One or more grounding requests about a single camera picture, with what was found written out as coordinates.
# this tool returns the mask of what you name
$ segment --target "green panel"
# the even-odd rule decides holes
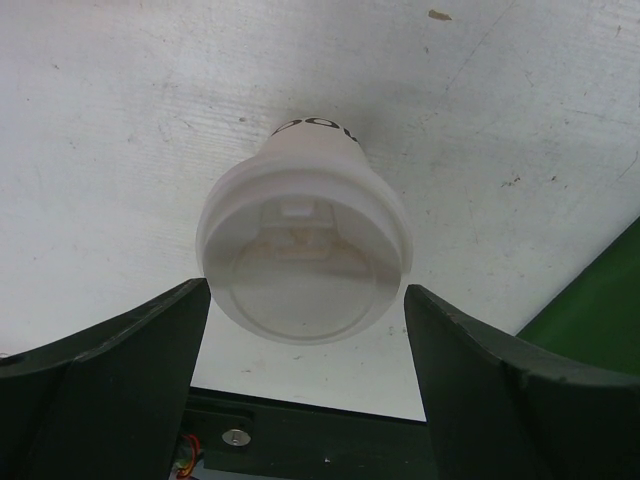
[[[518,337],[583,363],[640,375],[640,218]]]

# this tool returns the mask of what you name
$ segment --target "metal screw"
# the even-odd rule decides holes
[[[244,447],[251,442],[251,435],[243,430],[232,428],[222,434],[222,440],[232,447]]]

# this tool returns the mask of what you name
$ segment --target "white surface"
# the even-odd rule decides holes
[[[518,331],[639,213],[639,19],[632,0],[3,0],[0,351],[197,275],[215,180],[305,114],[403,196],[412,280]],[[296,348],[213,307],[193,383],[421,418],[401,312]]]
[[[347,130],[316,121],[286,123],[225,173],[196,235],[198,265],[225,315],[293,345],[373,325],[404,294],[413,256],[397,194]]]

